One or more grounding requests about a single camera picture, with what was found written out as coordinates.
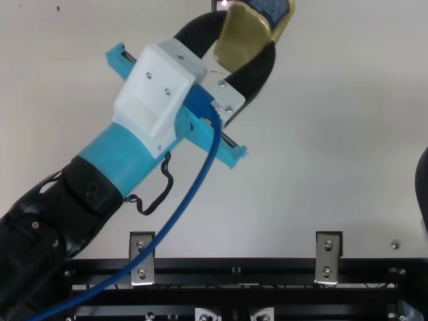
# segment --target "white wall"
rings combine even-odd
[[[346,257],[428,255],[413,186],[428,146],[428,2],[296,2],[271,78],[226,130],[249,156],[214,164],[158,257],[314,257],[325,230],[344,232]],[[210,8],[2,0],[0,213],[108,126],[122,81],[104,52],[123,41],[137,56]],[[126,257],[129,231],[159,230],[204,158],[182,143],[168,199],[150,217],[123,206],[80,257]],[[156,170],[136,193],[149,203],[165,183]]]

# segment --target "blue cable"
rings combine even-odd
[[[178,221],[181,214],[183,214],[183,212],[185,211],[187,205],[189,205],[192,198],[195,196],[203,180],[207,176],[208,170],[213,164],[215,155],[217,154],[217,151],[219,149],[219,145],[221,141],[221,121],[219,119],[218,113],[214,110],[212,106],[208,107],[208,109],[209,110],[206,110],[206,112],[208,112],[208,115],[206,118],[208,118],[211,121],[211,124],[214,128],[214,137],[213,137],[213,143],[211,145],[211,149],[208,153],[207,159],[203,163],[201,171],[199,172],[198,176],[195,179],[195,182],[193,182],[191,188],[187,192],[185,198],[181,201],[180,205],[177,207],[174,214],[165,223],[165,225],[159,231],[159,233],[156,235],[153,241],[144,249],[143,252],[138,254],[131,262],[129,262],[128,265],[126,265],[119,272],[117,272],[107,280],[101,282],[100,284],[97,284],[96,286],[94,286],[93,288],[90,288],[88,291],[84,292],[83,294],[80,294],[79,296],[60,302],[59,304],[56,304],[44,311],[37,313],[36,315],[28,318],[27,321],[43,320],[45,318],[53,316],[54,314],[57,314],[68,308],[71,308],[97,295],[108,286],[118,283],[118,281],[120,281],[124,276],[128,275],[131,272],[131,270],[136,268],[146,257],[148,257],[151,253],[153,253],[155,247],[163,240],[163,238],[167,235],[167,233],[173,228],[174,224]]]

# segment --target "black metal frame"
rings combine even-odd
[[[93,285],[127,262],[72,260],[61,274],[69,284]],[[404,313],[401,300],[424,298],[419,292],[406,296],[414,290],[412,280],[426,279],[428,260],[340,259],[340,284],[396,284],[379,288],[323,288],[314,283],[315,259],[156,258],[154,266],[155,285],[106,290],[70,315],[80,321],[144,320],[152,312],[156,320],[194,320],[198,306],[215,307],[223,321],[232,321],[232,310],[274,306],[276,320],[385,320]],[[130,276],[120,284],[129,285]]]

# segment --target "metal bracket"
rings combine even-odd
[[[133,235],[129,238],[129,259],[134,259],[153,240],[152,235]],[[131,271],[133,286],[149,286],[154,284],[154,254],[148,256]]]
[[[225,80],[208,90],[215,101],[212,103],[221,118],[222,127],[226,127],[233,115],[245,104],[245,97]]]
[[[195,321],[221,321],[221,315],[205,308],[195,308]]]
[[[251,321],[275,321],[275,310],[273,307],[264,308],[254,312],[249,318]]]
[[[342,234],[316,234],[315,282],[335,286],[338,283],[339,257],[342,255]]]

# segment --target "robotic arm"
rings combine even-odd
[[[282,18],[289,18],[292,1],[278,2],[286,4]],[[0,222],[0,320],[10,320],[20,302],[82,251],[124,201],[137,201],[129,194],[162,161],[169,185],[156,201],[166,197],[174,147],[183,138],[206,151],[211,146],[206,106],[224,127],[257,96],[274,65],[274,41],[246,57],[215,88],[200,85],[206,73],[201,58],[226,29],[226,15],[196,18],[173,39],[146,47],[138,61],[122,44],[107,53],[109,65],[126,80],[112,124],[70,164],[22,196]],[[244,146],[222,136],[219,160],[233,168],[246,154]],[[138,210],[145,213],[141,205]]]

